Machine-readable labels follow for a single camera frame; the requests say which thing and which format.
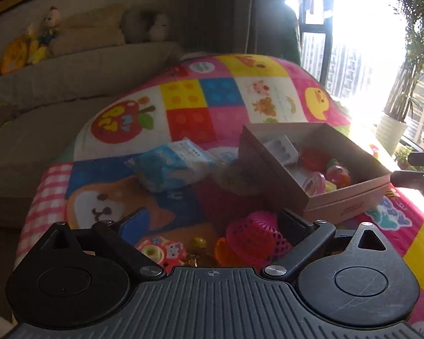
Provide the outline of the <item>gold bell keychain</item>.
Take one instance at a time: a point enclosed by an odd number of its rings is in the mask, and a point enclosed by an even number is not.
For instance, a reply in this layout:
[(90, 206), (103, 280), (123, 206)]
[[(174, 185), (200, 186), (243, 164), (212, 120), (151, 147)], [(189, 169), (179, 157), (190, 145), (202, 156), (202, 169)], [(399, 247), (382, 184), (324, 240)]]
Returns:
[(215, 267), (216, 259), (208, 253), (207, 241), (202, 237), (194, 237), (187, 245), (185, 264), (192, 267)]

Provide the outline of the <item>doll plush with orange hair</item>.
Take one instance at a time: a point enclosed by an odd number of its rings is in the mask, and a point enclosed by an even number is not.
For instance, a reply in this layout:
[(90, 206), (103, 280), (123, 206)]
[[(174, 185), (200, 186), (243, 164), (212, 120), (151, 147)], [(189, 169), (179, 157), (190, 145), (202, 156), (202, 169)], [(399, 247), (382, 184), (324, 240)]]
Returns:
[(41, 23), (40, 33), (31, 37), (27, 64), (35, 65), (50, 57), (49, 45), (59, 33), (61, 21), (59, 9), (51, 6)]

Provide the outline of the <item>pink plastic strainer toy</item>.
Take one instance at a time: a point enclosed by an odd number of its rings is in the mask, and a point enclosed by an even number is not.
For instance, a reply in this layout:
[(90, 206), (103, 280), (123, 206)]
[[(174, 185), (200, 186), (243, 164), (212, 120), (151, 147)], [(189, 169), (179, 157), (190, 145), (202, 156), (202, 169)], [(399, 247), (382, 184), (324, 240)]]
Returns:
[(226, 241), (244, 265), (259, 270), (293, 248), (280, 233), (277, 216), (268, 211), (256, 211), (232, 222), (226, 230)]

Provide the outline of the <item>red round cup toy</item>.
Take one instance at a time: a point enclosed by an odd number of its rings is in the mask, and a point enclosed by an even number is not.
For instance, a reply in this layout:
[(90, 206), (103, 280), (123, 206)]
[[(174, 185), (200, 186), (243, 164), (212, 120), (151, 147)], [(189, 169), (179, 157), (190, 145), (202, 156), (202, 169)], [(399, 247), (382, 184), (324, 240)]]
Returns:
[(315, 148), (306, 148), (300, 155), (300, 163), (302, 167), (309, 171), (325, 172), (327, 164), (332, 157), (325, 151)]

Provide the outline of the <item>yellow duck plush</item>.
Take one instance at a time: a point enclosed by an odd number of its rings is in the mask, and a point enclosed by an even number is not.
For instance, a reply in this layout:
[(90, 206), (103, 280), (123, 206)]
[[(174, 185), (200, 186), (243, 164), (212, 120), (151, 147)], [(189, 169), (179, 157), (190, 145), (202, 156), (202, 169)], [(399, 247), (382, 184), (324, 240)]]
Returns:
[(26, 31), (14, 38), (2, 51), (0, 60), (0, 75), (12, 73), (27, 65), (29, 47), (35, 37), (33, 25), (27, 27)]

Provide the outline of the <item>blue white wipes pack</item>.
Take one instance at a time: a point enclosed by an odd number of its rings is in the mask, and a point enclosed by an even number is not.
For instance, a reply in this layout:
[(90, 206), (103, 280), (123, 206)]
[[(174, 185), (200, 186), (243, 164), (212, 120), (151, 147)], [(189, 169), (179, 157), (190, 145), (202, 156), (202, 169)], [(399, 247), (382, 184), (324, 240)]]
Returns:
[(139, 182), (152, 193), (194, 184), (211, 174), (216, 164), (188, 138), (160, 145), (125, 162)]

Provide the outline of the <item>grey fabric sofa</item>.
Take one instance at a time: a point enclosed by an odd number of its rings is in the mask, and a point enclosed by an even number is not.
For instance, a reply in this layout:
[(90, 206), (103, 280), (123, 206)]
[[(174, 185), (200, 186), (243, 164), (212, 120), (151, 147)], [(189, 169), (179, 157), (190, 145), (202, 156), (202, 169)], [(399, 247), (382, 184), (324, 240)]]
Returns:
[(0, 227), (23, 225), (43, 173), (91, 117), (182, 55), (172, 41), (126, 44), (1, 76)]

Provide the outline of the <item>grey neck pillow plush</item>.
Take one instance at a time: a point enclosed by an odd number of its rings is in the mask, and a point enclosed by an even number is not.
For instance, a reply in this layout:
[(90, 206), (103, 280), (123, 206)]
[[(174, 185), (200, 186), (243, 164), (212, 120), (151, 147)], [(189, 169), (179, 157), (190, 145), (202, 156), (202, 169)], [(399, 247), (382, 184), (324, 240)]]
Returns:
[(169, 18), (156, 8), (134, 6), (124, 11), (120, 27), (127, 44), (162, 42), (168, 39)]

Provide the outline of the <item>colourful cartoon play mat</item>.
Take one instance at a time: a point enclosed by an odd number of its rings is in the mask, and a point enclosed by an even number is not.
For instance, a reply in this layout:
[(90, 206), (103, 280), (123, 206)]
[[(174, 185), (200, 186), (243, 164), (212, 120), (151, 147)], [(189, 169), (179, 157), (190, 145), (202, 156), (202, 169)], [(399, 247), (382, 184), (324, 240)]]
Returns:
[[(377, 206), (341, 223), (355, 230), (341, 253), (309, 263), (296, 279), (264, 279), (244, 265), (173, 267), (136, 282), (85, 251), (74, 236), (101, 220), (149, 212), (145, 239), (216, 241), (256, 211), (275, 209), (238, 158), (243, 127), (325, 123), (397, 165), (369, 127), (353, 123), (299, 66), (274, 57), (185, 60), (101, 109), (79, 132), (72, 160), (43, 177), (25, 227), (32, 242), (6, 297), (11, 338), (424, 338), (424, 197), (391, 183)], [(125, 162), (188, 138), (216, 164), (194, 184), (152, 193)]]

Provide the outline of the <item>beige folded blanket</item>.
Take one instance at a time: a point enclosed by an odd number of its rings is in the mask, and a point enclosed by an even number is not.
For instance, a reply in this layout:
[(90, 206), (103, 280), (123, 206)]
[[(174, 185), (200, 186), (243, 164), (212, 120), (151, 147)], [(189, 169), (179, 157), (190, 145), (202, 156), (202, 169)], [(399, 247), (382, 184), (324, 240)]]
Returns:
[(49, 49), (54, 57), (126, 43), (121, 30), (126, 8), (113, 4), (63, 18)]

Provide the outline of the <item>grey white usb hub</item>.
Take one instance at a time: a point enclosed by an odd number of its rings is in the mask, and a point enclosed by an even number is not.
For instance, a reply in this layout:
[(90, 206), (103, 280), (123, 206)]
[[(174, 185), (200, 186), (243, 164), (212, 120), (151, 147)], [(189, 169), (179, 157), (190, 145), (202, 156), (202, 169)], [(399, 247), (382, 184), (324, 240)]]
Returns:
[(267, 151), (283, 166), (298, 162), (298, 151), (286, 135), (277, 136), (264, 142)]

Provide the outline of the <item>red strawberry toy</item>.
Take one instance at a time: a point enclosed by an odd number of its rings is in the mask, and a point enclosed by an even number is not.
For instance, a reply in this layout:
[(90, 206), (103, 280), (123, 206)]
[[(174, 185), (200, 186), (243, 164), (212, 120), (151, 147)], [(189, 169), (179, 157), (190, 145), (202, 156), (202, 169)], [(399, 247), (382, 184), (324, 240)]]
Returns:
[(346, 188), (352, 184), (349, 170), (335, 158), (329, 160), (325, 170), (325, 178), (334, 184), (336, 188)]

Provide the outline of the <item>orange plastic toy cup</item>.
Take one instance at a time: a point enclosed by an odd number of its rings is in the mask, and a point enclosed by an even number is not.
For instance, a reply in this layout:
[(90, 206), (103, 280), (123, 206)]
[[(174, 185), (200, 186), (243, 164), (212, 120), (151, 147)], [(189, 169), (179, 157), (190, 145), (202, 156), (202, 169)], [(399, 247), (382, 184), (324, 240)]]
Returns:
[(214, 246), (214, 257), (220, 266), (239, 266), (239, 256), (230, 247), (225, 237), (219, 238)]

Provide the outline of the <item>open pink cardboard box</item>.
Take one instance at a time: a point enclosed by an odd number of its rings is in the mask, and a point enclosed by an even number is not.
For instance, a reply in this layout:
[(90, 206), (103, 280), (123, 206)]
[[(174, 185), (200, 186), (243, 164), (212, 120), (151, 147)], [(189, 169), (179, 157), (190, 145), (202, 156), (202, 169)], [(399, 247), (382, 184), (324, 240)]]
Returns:
[[(264, 142), (286, 135), (298, 151), (298, 162), (281, 165)], [(326, 189), (325, 172), (302, 167), (306, 148), (327, 152), (351, 175), (346, 188)], [(377, 206), (390, 187), (390, 175), (376, 158), (325, 123), (261, 123), (243, 127), (238, 158), (275, 209), (288, 208), (306, 220), (341, 223)]]

